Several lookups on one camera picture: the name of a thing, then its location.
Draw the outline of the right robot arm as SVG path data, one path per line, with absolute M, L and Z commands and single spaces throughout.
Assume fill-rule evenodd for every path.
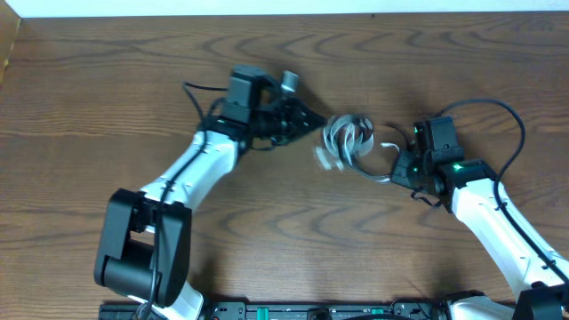
M 462 292 L 444 303 L 447 319 L 562 318 L 568 309 L 568 262 L 512 204 L 497 173 L 482 159 L 467 160 L 453 120 L 440 116 L 414 124 L 415 142 L 399 152 L 393 183 L 416 199 L 435 197 L 465 224 L 505 277 L 516 304 Z

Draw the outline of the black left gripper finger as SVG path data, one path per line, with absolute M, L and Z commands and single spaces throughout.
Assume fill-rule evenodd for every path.
M 284 144 L 293 143 L 323 127 L 325 124 L 326 121 L 322 119 L 313 122 L 288 123 L 284 135 Z
M 309 106 L 299 98 L 291 99 L 293 108 L 293 119 L 297 122 L 306 124 L 326 124 L 326 118 L 309 108 Z

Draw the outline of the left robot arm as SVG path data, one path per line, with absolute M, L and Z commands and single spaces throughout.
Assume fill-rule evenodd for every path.
M 165 319 L 197 319 L 204 296 L 188 281 L 192 217 L 212 187 L 233 171 L 252 140 L 285 146 L 325 125 L 298 98 L 243 107 L 246 122 L 226 114 L 215 100 L 188 149 L 139 191 L 118 189 L 110 197 L 94 264 L 96 284 L 137 300 L 133 318 L 151 312 Z

